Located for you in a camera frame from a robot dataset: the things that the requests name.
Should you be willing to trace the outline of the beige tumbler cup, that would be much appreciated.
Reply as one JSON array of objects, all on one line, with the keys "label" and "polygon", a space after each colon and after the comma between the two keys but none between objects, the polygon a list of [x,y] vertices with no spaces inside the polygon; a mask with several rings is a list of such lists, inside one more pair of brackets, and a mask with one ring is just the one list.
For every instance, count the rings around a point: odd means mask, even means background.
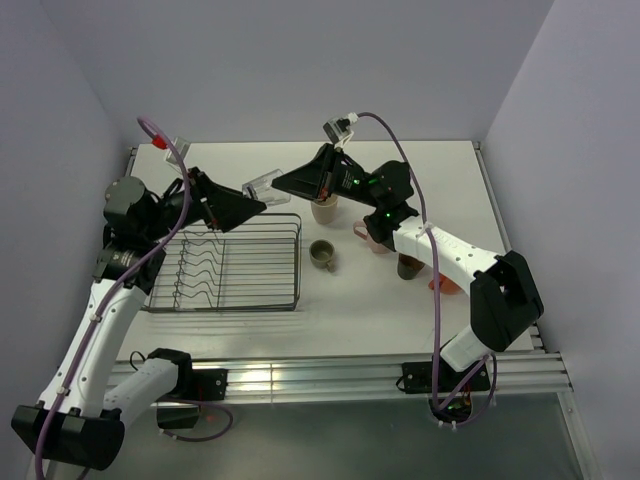
[{"label": "beige tumbler cup", "polygon": [[331,195],[325,200],[316,200],[311,203],[311,212],[315,221],[320,225],[331,223],[337,215],[338,197]]}]

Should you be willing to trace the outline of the clear glass cup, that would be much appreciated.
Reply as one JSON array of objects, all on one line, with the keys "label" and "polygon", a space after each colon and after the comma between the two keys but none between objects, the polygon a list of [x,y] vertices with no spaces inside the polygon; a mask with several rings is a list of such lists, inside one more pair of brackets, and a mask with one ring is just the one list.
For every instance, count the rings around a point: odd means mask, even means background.
[{"label": "clear glass cup", "polygon": [[276,169],[244,183],[242,185],[243,196],[260,201],[267,207],[289,203],[291,195],[272,186],[273,181],[282,174],[282,170]]}]

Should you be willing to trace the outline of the pink mug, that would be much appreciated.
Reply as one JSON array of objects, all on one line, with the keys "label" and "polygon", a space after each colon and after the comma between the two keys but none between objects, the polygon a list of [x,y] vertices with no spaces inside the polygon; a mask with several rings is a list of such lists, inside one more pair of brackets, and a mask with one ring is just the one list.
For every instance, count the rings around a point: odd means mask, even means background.
[{"label": "pink mug", "polygon": [[356,236],[358,236],[359,238],[361,238],[366,242],[369,250],[372,253],[378,254],[378,255],[391,253],[391,250],[389,248],[387,248],[383,244],[378,243],[374,240],[374,238],[372,237],[369,231],[369,228],[367,227],[366,223],[363,220],[358,220],[354,222],[352,226],[352,231]]}]

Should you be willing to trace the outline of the orange mug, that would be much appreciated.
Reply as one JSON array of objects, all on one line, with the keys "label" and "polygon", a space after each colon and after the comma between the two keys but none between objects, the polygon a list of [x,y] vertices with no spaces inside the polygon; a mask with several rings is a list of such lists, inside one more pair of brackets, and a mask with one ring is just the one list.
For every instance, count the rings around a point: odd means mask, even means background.
[{"label": "orange mug", "polygon": [[456,295],[462,292],[462,288],[459,285],[442,273],[439,274],[437,281],[433,278],[429,282],[429,289],[432,291],[438,290],[442,295]]}]

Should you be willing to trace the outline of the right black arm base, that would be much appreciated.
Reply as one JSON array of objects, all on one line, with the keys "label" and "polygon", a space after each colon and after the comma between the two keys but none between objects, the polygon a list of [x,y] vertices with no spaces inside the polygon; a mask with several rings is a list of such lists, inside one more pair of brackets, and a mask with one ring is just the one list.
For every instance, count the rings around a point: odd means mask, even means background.
[{"label": "right black arm base", "polygon": [[[463,378],[472,371],[469,367],[463,372],[456,372],[443,360],[439,365],[438,392],[450,393]],[[472,392],[488,391],[490,375],[486,366],[482,366],[467,382]],[[414,361],[401,364],[401,375],[396,380],[396,388],[405,394],[432,393],[432,362]]]}]

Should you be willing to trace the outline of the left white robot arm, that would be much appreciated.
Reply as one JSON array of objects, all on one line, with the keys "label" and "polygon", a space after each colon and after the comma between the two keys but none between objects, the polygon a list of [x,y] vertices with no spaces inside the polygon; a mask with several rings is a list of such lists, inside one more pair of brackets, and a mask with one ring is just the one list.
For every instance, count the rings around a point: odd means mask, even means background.
[{"label": "left white robot arm", "polygon": [[218,185],[196,167],[162,196],[125,176],[106,189],[105,200],[104,247],[79,329],[39,400],[18,406],[11,420],[35,456],[37,478],[44,476],[45,460],[108,468],[127,428],[152,403],[191,394],[190,355],[167,348],[151,352],[115,389],[107,384],[132,320],[154,287],[168,241],[197,222],[228,232],[267,208],[256,194]]}]

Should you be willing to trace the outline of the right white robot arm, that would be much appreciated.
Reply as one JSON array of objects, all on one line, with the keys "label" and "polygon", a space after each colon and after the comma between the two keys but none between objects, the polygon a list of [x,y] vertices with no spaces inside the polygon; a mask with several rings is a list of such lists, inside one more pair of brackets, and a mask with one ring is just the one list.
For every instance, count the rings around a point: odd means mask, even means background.
[{"label": "right white robot arm", "polygon": [[276,177],[272,185],[310,201],[336,195],[372,207],[364,222],[375,242],[430,266],[469,296],[468,326],[443,345],[442,359],[432,368],[443,389],[457,388],[468,367],[491,352],[505,351],[544,312],[521,254],[483,250],[421,219],[408,204],[414,189],[405,162],[387,161],[367,172],[324,144],[310,162]]}]

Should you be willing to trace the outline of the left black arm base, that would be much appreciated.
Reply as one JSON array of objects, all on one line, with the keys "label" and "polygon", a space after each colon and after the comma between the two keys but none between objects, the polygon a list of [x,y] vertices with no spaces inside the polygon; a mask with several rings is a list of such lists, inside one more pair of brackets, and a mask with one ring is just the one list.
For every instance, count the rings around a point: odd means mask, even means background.
[{"label": "left black arm base", "polygon": [[226,396],[228,370],[224,368],[195,369],[187,374],[184,385],[175,398],[198,401],[222,401]]}]

